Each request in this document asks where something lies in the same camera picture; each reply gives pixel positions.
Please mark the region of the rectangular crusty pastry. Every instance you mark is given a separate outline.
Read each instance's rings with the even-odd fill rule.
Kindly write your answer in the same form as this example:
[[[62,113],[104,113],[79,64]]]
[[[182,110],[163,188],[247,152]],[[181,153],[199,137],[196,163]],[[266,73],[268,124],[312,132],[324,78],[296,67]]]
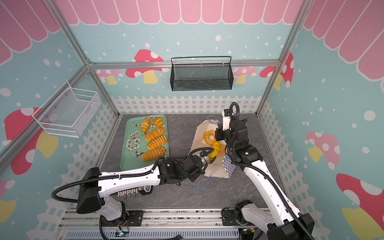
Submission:
[[[153,150],[150,150],[149,152],[142,154],[142,160],[144,162],[148,162],[151,160],[155,160],[159,157],[163,157],[165,154],[166,154],[166,151],[164,150],[164,148],[158,147]]]

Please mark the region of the checkered paper bag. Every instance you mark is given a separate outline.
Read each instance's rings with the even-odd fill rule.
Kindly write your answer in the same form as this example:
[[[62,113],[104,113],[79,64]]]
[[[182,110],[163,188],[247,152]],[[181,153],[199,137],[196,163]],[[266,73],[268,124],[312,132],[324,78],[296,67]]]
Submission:
[[[196,130],[191,151],[211,147],[214,152],[209,154],[206,160],[203,160],[204,171],[206,177],[213,178],[230,178],[235,165],[231,163],[229,156],[225,152],[226,142],[219,141],[215,137],[215,131],[220,121],[209,119],[202,122]]]

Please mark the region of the small croissant bread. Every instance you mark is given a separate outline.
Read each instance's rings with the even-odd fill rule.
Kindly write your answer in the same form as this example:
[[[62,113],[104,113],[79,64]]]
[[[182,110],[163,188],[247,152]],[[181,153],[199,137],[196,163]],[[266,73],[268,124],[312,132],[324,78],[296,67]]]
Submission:
[[[151,126],[151,119],[150,118],[145,118],[142,122],[141,122],[141,131],[143,134],[145,134],[149,128]]]

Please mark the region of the long twisted bread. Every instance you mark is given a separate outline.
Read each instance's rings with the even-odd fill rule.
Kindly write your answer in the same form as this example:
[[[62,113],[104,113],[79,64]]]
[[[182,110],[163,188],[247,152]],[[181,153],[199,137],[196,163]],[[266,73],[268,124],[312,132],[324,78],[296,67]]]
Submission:
[[[151,142],[152,140],[162,136],[164,133],[165,133],[164,128],[157,128],[157,129],[151,131],[150,133],[146,134],[145,140],[147,142]]]

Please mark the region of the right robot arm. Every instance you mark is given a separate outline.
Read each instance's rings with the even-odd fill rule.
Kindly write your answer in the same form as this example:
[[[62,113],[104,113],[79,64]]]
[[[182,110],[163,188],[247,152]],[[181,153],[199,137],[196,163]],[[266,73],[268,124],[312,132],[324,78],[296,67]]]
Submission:
[[[240,120],[240,107],[232,102],[222,112],[223,121],[215,138],[226,142],[226,155],[256,186],[269,211],[243,201],[238,204],[239,222],[251,223],[270,240],[312,240],[315,226],[310,214],[303,214],[286,196],[271,175],[260,152],[249,143],[246,120]]]

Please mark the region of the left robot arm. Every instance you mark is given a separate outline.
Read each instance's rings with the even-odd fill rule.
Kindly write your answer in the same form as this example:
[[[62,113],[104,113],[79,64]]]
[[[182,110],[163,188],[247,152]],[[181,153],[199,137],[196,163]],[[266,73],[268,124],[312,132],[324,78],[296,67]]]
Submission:
[[[155,163],[141,169],[122,172],[88,170],[84,178],[55,189],[51,197],[60,202],[75,203],[78,214],[99,213],[107,221],[127,220],[123,202],[111,197],[123,190],[160,185],[177,185],[194,181],[205,174],[211,147],[192,150],[182,157],[158,157]]]

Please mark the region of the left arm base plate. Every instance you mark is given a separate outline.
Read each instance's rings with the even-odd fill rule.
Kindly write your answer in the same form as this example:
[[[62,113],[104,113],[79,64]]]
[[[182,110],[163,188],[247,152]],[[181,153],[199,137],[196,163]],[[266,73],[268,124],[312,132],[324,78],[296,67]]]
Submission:
[[[102,227],[140,227],[143,220],[144,211],[129,210],[122,217],[108,221],[105,218],[102,220]]]

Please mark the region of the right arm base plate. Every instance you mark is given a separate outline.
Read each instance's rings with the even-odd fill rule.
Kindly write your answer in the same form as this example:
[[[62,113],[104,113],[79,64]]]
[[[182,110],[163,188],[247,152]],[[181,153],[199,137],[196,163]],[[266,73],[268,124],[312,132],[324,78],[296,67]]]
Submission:
[[[246,222],[237,209],[223,208],[221,217],[223,226],[254,226],[251,222]]]

